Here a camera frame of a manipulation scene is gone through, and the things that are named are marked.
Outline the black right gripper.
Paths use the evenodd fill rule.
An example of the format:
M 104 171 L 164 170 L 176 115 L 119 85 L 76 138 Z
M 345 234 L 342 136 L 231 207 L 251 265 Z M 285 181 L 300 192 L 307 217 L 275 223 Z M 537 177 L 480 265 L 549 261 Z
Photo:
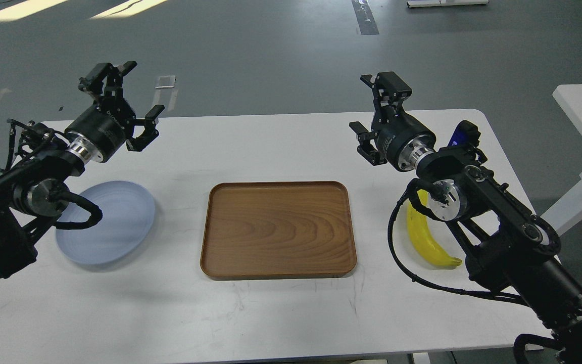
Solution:
M 400 172 L 416 169 L 423 155 L 434 152 L 436 137 L 403 108 L 412 88 L 395 72 L 364 74 L 360 80 L 372 90 L 374 118 L 372 131 L 361 122 L 349 122 L 359 143 L 357 152 L 372 166 L 389 163 Z

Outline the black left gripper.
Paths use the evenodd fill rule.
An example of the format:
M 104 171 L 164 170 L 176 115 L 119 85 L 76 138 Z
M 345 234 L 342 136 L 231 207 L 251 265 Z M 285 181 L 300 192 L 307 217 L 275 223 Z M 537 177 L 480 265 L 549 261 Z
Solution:
M 157 125 L 165 106 L 154 105 L 144 118 L 136 118 L 123 97 L 123 78 L 137 65 L 136 61 L 118 66 L 96 64 L 87 76 L 79 79 L 78 89 L 94 103 L 64 132 L 69 141 L 68 151 L 84 164 L 90 161 L 106 163 L 125 141 L 127 150 L 142 152 L 159 136 Z M 143 127 L 143 131 L 135 137 L 137 126 Z

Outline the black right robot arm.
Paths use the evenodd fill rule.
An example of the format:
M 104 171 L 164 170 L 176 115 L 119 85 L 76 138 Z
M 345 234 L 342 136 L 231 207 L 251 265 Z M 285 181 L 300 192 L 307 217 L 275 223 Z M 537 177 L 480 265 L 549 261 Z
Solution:
M 434 149 L 435 134 L 404 110 L 412 89 L 395 72 L 362 75 L 372 90 L 374 118 L 370 129 L 358 121 L 358 153 L 370 164 L 389 163 L 400 172 L 414 170 L 391 212 L 386 239 L 397 266 L 414 283 L 479 299 L 527 306 L 551 337 L 520 334 L 513 344 L 517 363 L 527 363 L 526 345 L 556 351 L 559 363 L 582 363 L 582 285 L 557 260 L 558 233 L 499 184 L 483 165 L 480 131 L 462 120 L 446 147 Z M 422 216 L 444 222 L 466 253 L 469 279 L 481 292 L 427 281 L 399 260 L 393 242 L 400 207 L 410 201 Z

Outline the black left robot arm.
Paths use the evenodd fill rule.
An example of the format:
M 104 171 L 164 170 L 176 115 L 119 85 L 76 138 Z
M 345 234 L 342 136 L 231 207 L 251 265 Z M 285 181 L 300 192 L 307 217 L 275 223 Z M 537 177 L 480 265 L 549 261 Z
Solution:
M 123 96 L 123 79 L 136 61 L 97 64 L 79 79 L 92 104 L 64 131 L 10 118 L 6 166 L 0 174 L 0 279 L 37 260 L 35 244 L 50 228 L 86 230 L 103 217 L 99 206 L 72 193 L 68 177 L 81 176 L 90 161 L 106 163 L 126 147 L 143 151 L 157 136 L 163 105 L 138 118 Z

